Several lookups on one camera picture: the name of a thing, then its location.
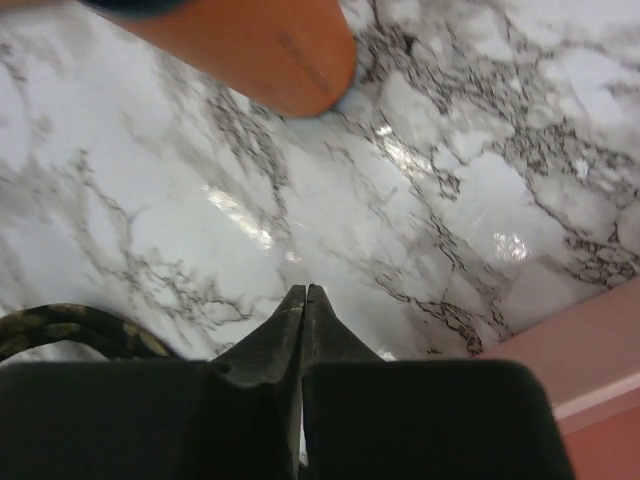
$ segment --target marble table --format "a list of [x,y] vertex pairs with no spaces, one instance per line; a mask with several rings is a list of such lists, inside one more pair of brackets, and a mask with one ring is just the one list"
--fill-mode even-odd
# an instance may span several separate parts
[[469,356],[637,274],[635,2],[343,7],[356,85],[302,121],[79,4],[0,14],[0,313],[211,358],[317,283],[384,358]]

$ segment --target camouflage strap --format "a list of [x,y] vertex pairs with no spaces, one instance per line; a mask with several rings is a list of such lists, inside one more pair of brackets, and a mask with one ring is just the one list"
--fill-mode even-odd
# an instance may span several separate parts
[[0,362],[62,340],[87,345],[109,359],[179,357],[138,325],[82,305],[45,305],[0,318]]

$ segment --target pink box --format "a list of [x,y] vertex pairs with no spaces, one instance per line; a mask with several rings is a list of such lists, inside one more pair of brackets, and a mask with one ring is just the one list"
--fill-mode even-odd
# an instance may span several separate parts
[[536,374],[579,480],[640,478],[640,279],[478,358],[513,360]]

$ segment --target orange cylindrical object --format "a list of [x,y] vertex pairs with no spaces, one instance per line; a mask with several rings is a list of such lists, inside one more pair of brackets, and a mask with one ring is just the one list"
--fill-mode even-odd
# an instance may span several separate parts
[[108,18],[287,116],[324,112],[355,72],[338,0],[186,0],[162,15]]

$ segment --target marble surface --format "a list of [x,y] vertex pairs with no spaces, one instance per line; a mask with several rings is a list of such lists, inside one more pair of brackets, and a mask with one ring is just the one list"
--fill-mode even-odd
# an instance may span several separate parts
[[636,275],[632,0],[343,6],[356,85],[304,121],[80,5],[0,14],[0,313],[211,358],[314,282],[385,358],[468,356]]

